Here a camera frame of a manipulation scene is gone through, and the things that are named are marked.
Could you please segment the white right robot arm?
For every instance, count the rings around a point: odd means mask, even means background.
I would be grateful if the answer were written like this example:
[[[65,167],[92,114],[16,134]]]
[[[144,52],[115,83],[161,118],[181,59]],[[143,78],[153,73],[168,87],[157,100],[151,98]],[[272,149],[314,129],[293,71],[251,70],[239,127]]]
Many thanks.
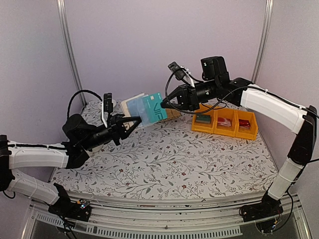
[[[202,79],[197,80],[176,62],[168,65],[171,77],[183,81],[183,84],[171,93],[165,93],[161,107],[203,115],[215,110],[217,105],[204,111],[199,111],[199,105],[218,99],[265,115],[295,133],[287,159],[264,196],[272,201],[280,200],[312,159],[319,118],[316,108],[295,104],[243,78],[231,80],[222,56],[203,58],[201,66]]]

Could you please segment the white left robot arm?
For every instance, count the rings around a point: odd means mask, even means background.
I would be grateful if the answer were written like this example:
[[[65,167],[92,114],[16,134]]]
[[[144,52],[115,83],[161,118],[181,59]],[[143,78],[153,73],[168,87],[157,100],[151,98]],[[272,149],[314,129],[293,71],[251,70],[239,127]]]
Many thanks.
[[[80,114],[68,117],[62,127],[68,141],[58,144],[26,144],[0,137],[0,189],[24,194],[49,205],[70,203],[63,186],[42,182],[19,171],[25,167],[77,169],[88,152],[111,141],[119,145],[141,123],[140,117],[109,116],[107,125],[88,124]]]

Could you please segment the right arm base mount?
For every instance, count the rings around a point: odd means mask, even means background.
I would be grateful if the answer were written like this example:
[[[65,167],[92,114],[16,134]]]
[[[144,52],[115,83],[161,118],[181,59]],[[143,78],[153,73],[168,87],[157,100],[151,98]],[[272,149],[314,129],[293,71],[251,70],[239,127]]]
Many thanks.
[[[244,222],[264,219],[272,216],[279,216],[283,213],[283,207],[280,200],[275,200],[266,192],[261,202],[244,205],[239,209],[239,215]]]

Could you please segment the red cards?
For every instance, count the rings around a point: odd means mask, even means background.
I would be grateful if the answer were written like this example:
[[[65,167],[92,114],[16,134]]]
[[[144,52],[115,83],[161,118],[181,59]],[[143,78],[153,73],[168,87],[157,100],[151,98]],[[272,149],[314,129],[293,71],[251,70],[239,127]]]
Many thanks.
[[[251,127],[250,122],[246,119],[239,119],[239,127],[249,129]]]

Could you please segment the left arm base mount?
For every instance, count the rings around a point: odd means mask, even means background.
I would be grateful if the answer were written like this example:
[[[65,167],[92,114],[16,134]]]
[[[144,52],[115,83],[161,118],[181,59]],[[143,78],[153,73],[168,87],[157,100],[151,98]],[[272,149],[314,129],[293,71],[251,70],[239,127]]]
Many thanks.
[[[49,206],[48,211],[62,218],[88,222],[92,211],[90,201],[79,199],[76,202],[72,202],[62,185],[57,183],[54,183],[53,185],[58,191],[59,198],[57,202]]]

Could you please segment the teal green credit card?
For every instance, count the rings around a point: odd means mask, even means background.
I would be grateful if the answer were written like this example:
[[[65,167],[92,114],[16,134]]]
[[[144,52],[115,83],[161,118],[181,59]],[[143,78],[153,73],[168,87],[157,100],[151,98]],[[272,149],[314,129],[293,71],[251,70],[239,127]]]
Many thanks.
[[[146,110],[148,123],[153,124],[167,119],[166,110],[161,107],[161,93],[144,96],[142,102]]]

